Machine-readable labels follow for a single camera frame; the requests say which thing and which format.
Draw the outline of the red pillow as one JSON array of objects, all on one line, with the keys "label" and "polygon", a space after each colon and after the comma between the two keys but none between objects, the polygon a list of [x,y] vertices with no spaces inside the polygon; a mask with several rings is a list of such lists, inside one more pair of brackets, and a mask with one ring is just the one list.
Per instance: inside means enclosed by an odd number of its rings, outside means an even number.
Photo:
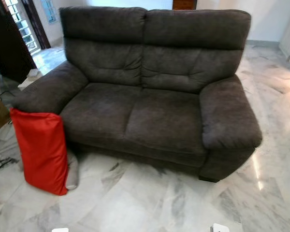
[{"label": "red pillow", "polygon": [[65,195],[68,176],[66,138],[61,117],[10,109],[21,152],[24,179],[35,188]]}]

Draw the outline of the dark grey two-seat sofa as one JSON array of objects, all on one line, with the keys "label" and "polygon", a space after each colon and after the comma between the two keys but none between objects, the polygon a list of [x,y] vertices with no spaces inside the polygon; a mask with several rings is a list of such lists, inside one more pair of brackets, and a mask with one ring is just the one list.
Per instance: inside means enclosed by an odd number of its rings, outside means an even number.
[{"label": "dark grey two-seat sofa", "polygon": [[77,151],[190,173],[216,183],[261,145],[239,67],[242,10],[59,10],[66,60],[15,96],[55,113]]}]

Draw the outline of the brown wooden panel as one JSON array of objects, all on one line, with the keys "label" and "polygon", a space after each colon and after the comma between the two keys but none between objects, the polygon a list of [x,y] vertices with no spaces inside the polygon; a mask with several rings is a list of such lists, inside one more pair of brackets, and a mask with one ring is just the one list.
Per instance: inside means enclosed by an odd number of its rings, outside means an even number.
[{"label": "brown wooden panel", "polygon": [[173,10],[195,10],[198,0],[173,0]]}]

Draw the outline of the grey cushion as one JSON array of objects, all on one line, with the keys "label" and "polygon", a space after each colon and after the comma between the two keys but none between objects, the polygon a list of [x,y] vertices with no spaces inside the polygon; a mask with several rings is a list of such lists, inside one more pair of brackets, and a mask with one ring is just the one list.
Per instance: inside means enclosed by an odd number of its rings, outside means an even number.
[{"label": "grey cushion", "polygon": [[79,185],[79,163],[77,157],[69,148],[66,150],[68,173],[66,175],[67,190],[74,190]]}]

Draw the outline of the blue window pane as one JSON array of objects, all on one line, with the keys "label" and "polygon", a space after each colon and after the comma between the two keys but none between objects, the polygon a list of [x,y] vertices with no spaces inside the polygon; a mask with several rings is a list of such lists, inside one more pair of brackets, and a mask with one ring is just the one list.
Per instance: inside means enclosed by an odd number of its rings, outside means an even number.
[{"label": "blue window pane", "polygon": [[54,24],[58,20],[57,12],[54,7],[53,0],[41,0],[43,11],[46,15],[46,20],[50,24]]}]

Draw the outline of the white side table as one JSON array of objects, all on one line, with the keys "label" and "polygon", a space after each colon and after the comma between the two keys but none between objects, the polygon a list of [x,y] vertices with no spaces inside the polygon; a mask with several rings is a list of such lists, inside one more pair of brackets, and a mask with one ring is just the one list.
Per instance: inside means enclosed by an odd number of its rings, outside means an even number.
[{"label": "white side table", "polygon": [[34,83],[36,80],[38,79],[28,79],[26,77],[26,79],[21,83],[19,84],[19,86],[17,86],[17,88],[19,90],[24,90],[26,87],[30,86],[30,84]]}]

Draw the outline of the window with white grille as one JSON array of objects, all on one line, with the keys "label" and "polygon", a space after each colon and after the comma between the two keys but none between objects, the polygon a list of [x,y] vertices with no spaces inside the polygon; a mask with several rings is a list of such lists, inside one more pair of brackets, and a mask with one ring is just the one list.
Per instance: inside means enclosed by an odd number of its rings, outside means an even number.
[{"label": "window with white grille", "polygon": [[35,55],[36,53],[39,53],[39,51],[41,51],[41,47],[22,1],[3,0],[3,2],[6,9],[9,11],[9,14],[12,16],[19,33],[21,33],[21,37],[23,38],[30,54]]}]

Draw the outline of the dark wooden door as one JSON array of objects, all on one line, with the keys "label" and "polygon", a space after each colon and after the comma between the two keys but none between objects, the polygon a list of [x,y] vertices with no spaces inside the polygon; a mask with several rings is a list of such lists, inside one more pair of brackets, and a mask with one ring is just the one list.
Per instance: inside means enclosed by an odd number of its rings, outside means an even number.
[{"label": "dark wooden door", "polygon": [[21,84],[35,68],[12,16],[0,0],[0,74]]}]

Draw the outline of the dark brown door frame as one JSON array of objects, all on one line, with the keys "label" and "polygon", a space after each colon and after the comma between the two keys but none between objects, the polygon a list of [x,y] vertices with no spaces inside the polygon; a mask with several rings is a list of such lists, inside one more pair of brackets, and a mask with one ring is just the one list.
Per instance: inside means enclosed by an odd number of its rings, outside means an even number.
[{"label": "dark brown door frame", "polygon": [[51,48],[51,44],[35,7],[34,0],[21,0],[21,2],[23,3],[24,11],[27,13],[32,30],[35,32],[35,37],[37,38],[40,49]]}]

